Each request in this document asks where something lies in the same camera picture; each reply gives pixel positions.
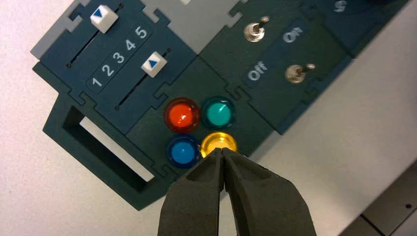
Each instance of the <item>table surface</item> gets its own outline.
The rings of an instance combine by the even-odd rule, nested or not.
[[[42,132],[57,97],[29,51],[71,0],[0,8],[0,235],[157,233],[164,198],[137,211]],[[292,181],[320,236],[349,225],[417,158],[417,0],[302,117],[252,156]],[[228,198],[220,235],[234,235]]]

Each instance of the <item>yellow light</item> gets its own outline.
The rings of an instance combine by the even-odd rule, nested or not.
[[[201,156],[204,158],[215,148],[228,148],[232,151],[238,150],[236,140],[229,134],[215,132],[207,135],[201,143]]]

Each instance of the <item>indicator light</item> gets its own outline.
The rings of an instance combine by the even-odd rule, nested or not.
[[[238,150],[236,140],[229,134],[215,132],[207,135],[201,143],[201,156],[204,158],[215,148],[228,148],[232,151]]]
[[[212,129],[225,129],[232,126],[235,119],[233,104],[224,97],[213,97],[203,105],[203,123]]]
[[[188,133],[200,121],[200,109],[197,104],[187,98],[172,100],[165,108],[165,124],[177,133]]]
[[[177,135],[171,139],[167,146],[167,158],[178,168],[191,168],[200,159],[198,146],[194,139],[188,135]]]

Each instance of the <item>control panel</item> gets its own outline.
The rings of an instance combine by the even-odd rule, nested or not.
[[[75,0],[31,51],[59,92],[44,132],[140,210],[214,148],[284,135],[406,3]]]

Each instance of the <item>printed number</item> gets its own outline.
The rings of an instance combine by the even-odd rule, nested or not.
[[[119,64],[124,62],[124,56],[120,55],[120,53],[113,54],[113,59],[116,59]]]
[[[92,85],[98,85],[100,87],[102,86],[102,84],[96,78],[92,79]]]
[[[136,30],[135,30],[136,34],[140,37],[140,38],[145,38],[148,33],[146,32],[146,30],[141,29],[141,26],[139,26]]]
[[[110,71],[110,66],[109,65],[104,65],[101,70],[103,72],[106,72],[107,71],[107,76],[108,77],[110,77],[111,75],[113,75],[113,73],[115,72],[114,70]]]
[[[135,45],[134,43],[130,42],[130,40],[129,40],[129,39],[127,39],[127,40],[126,40],[126,46],[127,46],[127,50],[128,50],[128,51],[130,51],[130,50],[132,50],[132,49],[136,48],[136,45]]]
[[[347,4],[348,2],[344,0],[335,2],[334,7],[336,7],[336,9],[334,9],[334,11],[338,13],[344,12]]]

